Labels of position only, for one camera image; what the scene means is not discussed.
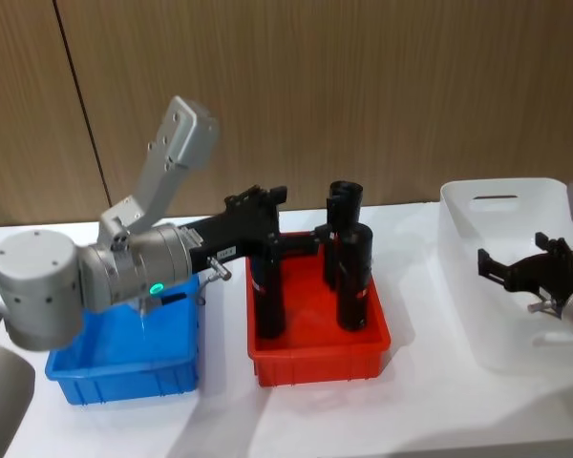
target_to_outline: wooden wall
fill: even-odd
[[[53,3],[0,0],[0,224],[106,205]]]
[[[85,219],[105,198],[51,2],[3,4],[18,8],[0,6],[0,219]],[[173,214],[220,211],[254,183],[309,208],[337,178],[367,204],[437,199],[461,178],[573,179],[573,0],[55,4],[112,201],[174,94],[206,105],[222,137]],[[38,155],[54,169],[30,174]]]

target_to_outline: red plastic bin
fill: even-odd
[[[286,330],[277,339],[255,333],[250,262],[246,261],[248,356],[260,386],[370,379],[382,370],[391,335],[373,280],[368,323],[350,332],[337,324],[337,298],[323,282],[323,257],[281,262]]]

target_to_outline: black bottle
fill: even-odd
[[[371,229],[357,222],[340,234],[335,245],[337,322],[348,331],[367,325],[372,239]]]
[[[335,244],[340,232],[346,231],[359,220],[363,186],[350,181],[334,181],[327,199],[327,223],[331,226],[331,240],[324,246],[323,280],[335,289]]]
[[[285,330],[285,305],[280,261],[251,258],[257,336],[275,339]]]

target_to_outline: table surface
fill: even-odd
[[[393,344],[377,379],[260,388],[246,350],[244,261],[201,308],[200,388],[178,396],[70,406],[45,378],[47,353],[0,344],[36,369],[9,458],[572,457],[573,369],[498,375],[471,353],[437,259],[439,204],[367,207],[373,275]],[[325,212],[281,214],[308,229]],[[191,219],[168,219],[177,223]],[[93,242],[96,223],[43,226]],[[28,227],[0,228],[0,240]]]

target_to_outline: translucent storage box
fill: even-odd
[[[573,336],[556,318],[531,314],[539,299],[478,275],[478,249],[503,264],[540,253],[535,233],[573,249],[566,186],[548,178],[456,181],[441,188],[438,254],[477,361],[506,372],[573,366]]]

